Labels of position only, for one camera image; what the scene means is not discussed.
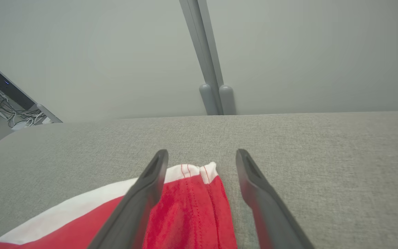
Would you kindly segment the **red white striped jersey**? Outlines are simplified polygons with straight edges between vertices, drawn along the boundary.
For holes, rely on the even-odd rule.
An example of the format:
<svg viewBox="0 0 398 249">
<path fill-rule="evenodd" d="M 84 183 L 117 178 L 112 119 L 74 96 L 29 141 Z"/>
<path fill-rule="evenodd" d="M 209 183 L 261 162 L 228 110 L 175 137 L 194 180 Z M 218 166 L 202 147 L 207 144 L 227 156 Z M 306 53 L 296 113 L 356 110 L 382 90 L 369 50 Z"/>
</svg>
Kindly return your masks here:
<svg viewBox="0 0 398 249">
<path fill-rule="evenodd" d="M 87 249 L 137 179 L 79 194 L 0 237 L 0 249 Z M 167 169 L 142 249 L 237 249 L 230 205 L 216 163 Z"/>
</svg>

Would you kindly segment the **grey partition joint post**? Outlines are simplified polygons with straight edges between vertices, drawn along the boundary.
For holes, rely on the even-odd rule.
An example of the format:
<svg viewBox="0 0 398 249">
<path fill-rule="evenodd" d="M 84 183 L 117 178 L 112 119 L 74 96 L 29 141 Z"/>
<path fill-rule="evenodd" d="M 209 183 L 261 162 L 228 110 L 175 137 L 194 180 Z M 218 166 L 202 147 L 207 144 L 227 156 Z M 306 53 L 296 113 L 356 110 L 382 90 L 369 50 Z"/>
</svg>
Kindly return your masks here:
<svg viewBox="0 0 398 249">
<path fill-rule="evenodd" d="M 207 0 L 179 0 L 204 77 L 199 92 L 207 115 L 236 115 L 233 89 L 223 82 Z"/>
</svg>

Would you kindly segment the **black computer tower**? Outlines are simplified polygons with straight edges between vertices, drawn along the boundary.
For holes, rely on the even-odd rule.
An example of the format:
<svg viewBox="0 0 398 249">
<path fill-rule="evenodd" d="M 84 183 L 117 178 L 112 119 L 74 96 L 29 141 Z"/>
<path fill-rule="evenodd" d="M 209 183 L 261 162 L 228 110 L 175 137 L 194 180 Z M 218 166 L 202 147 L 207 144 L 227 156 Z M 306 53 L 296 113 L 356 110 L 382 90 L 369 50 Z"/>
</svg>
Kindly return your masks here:
<svg viewBox="0 0 398 249">
<path fill-rule="evenodd" d="M 25 110 L 29 110 L 35 103 L 0 74 L 0 91 Z"/>
</svg>

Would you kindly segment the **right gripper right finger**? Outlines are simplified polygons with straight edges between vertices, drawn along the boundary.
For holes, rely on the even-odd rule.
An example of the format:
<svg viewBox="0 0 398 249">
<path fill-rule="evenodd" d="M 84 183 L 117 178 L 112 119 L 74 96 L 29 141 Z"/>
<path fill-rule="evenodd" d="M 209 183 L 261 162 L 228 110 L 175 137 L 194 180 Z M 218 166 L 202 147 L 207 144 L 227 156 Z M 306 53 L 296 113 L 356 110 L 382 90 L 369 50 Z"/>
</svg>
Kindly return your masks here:
<svg viewBox="0 0 398 249">
<path fill-rule="evenodd" d="M 315 249 L 288 207 L 245 149 L 236 153 L 243 200 L 251 208 L 261 249 Z"/>
</svg>

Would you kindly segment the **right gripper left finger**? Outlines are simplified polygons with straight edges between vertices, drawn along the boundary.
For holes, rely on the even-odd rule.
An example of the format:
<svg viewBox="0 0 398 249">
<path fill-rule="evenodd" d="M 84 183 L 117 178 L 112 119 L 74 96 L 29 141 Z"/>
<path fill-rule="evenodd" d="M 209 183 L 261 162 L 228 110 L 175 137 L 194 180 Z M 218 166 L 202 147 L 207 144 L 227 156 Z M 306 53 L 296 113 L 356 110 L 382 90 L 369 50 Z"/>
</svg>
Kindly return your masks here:
<svg viewBox="0 0 398 249">
<path fill-rule="evenodd" d="M 160 201 L 168 151 L 157 151 L 87 249 L 142 249 L 152 208 Z"/>
</svg>

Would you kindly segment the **grey partition edge frame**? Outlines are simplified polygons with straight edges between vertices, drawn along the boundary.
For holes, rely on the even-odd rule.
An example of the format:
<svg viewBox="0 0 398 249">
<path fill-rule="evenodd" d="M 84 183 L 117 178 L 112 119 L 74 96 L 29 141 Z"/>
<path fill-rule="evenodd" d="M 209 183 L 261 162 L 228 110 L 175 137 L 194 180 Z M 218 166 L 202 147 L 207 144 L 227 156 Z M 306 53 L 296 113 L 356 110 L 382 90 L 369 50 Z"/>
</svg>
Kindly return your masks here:
<svg viewBox="0 0 398 249">
<path fill-rule="evenodd" d="M 58 117 L 56 117 L 52 112 L 50 112 L 45 106 L 43 106 L 42 104 L 40 104 L 39 102 L 35 101 L 33 98 L 31 98 L 24 90 L 22 90 L 21 88 L 19 88 L 12 80 L 9 79 L 9 77 L 7 77 L 6 75 L 4 75 L 1 71 L 0 74 L 8 79 L 10 81 L 10 83 L 12 85 L 14 85 L 15 87 L 17 87 L 24 95 L 26 95 L 28 98 L 30 98 L 38 107 L 38 109 L 41 110 L 41 112 L 43 112 L 48 118 L 51 119 L 51 121 L 53 123 L 63 123 L 63 121 L 61 121 Z"/>
</svg>

